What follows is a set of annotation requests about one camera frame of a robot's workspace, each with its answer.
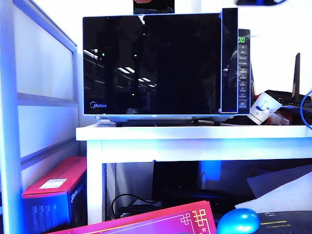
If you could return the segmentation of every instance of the white cup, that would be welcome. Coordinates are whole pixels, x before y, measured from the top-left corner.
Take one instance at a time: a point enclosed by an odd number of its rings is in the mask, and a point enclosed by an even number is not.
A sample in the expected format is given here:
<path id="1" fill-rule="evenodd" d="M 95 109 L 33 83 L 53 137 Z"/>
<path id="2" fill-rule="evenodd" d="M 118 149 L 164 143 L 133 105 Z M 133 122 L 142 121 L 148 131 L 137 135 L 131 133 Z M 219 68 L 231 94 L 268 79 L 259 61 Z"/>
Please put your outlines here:
<path id="1" fill-rule="evenodd" d="M 247 116 L 253 122 L 260 125 L 270 116 L 270 113 L 274 113 L 281 107 L 281 103 L 276 101 L 273 97 L 266 93 L 261 93 L 251 106 L 250 114 Z"/>

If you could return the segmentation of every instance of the blue cable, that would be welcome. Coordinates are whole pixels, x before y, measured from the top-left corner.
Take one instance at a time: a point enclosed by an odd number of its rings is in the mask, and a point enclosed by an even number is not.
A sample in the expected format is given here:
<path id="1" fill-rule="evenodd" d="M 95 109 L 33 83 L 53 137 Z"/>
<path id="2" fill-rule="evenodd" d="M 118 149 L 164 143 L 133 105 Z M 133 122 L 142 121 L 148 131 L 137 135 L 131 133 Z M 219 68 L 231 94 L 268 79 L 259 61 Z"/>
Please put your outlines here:
<path id="1" fill-rule="evenodd" d="M 304 122 L 304 124 L 305 124 L 308 128 L 310 128 L 310 129 L 312 130 L 312 127 L 306 122 L 306 120 L 305 120 L 304 117 L 303 117 L 303 103 L 305 102 L 306 98 L 307 98 L 311 93 L 312 93 L 312 90 L 311 90 L 310 92 L 308 92 L 308 94 L 305 95 L 305 96 L 303 97 L 303 99 L 301 100 L 301 103 L 300 103 L 300 117 L 301 117 L 302 121 Z"/>

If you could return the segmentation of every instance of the digital display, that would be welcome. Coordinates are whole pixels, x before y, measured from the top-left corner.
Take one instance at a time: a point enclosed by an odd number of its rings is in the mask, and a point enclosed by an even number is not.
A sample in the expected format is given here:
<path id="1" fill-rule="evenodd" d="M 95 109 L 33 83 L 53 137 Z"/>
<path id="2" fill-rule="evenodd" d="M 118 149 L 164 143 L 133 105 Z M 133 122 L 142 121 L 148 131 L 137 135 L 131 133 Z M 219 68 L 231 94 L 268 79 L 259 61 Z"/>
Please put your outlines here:
<path id="1" fill-rule="evenodd" d="M 238 37 L 238 43 L 245 43 L 245 37 Z"/>

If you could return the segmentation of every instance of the white table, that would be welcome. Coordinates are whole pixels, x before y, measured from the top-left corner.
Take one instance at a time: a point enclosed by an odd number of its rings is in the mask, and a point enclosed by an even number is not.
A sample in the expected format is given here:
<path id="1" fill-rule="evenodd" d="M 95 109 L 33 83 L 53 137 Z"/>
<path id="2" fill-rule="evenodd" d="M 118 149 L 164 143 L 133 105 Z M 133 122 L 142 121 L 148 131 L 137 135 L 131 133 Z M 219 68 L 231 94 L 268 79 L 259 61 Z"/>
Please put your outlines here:
<path id="1" fill-rule="evenodd" d="M 306 126 L 116 127 L 102 121 L 76 129 L 87 141 L 88 224 L 105 220 L 103 163 L 310 158 Z"/>

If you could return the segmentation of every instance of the midea logo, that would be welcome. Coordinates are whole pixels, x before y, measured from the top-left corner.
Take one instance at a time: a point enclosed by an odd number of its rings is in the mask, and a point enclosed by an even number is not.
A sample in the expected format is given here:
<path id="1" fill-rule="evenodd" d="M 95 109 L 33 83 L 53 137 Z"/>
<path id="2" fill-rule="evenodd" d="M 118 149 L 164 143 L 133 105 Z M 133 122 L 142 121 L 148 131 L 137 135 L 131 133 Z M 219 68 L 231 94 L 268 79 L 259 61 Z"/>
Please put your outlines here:
<path id="1" fill-rule="evenodd" d="M 106 107 L 106 105 L 104 105 L 104 104 L 97 104 L 95 101 L 91 101 L 90 102 L 90 107 L 92 108 L 92 109 L 94 109 L 94 108 L 100 108 L 100 107 Z"/>

